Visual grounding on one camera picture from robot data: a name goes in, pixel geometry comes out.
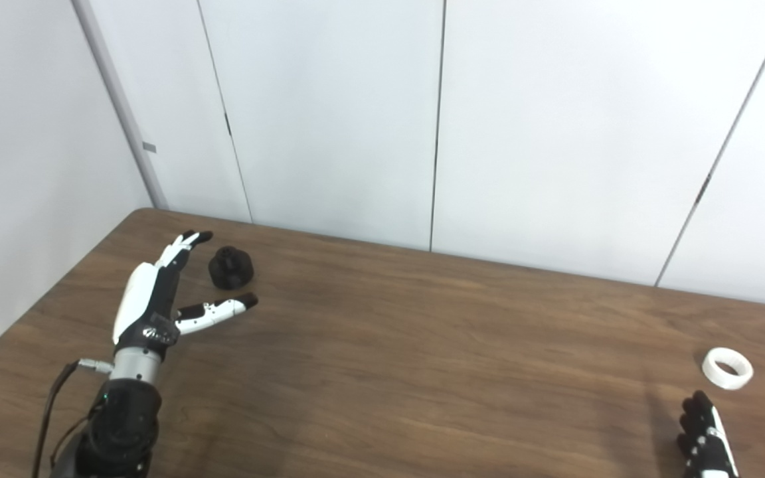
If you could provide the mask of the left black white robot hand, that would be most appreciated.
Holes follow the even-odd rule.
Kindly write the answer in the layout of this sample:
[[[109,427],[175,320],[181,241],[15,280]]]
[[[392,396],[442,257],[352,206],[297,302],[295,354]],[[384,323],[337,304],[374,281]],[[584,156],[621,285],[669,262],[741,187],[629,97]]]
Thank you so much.
[[[154,263],[142,262],[131,273],[114,321],[115,352],[146,349],[160,359],[179,337],[209,329],[252,309],[259,303],[254,293],[196,303],[174,305],[182,270],[197,245],[213,237],[210,231],[185,231],[162,251]]]

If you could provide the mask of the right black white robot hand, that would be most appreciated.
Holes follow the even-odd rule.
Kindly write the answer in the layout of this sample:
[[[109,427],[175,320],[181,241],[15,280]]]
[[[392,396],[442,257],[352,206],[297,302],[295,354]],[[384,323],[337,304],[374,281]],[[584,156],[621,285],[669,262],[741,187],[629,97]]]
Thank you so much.
[[[696,390],[683,400],[677,447],[684,459],[684,477],[740,477],[722,418],[711,399]]]

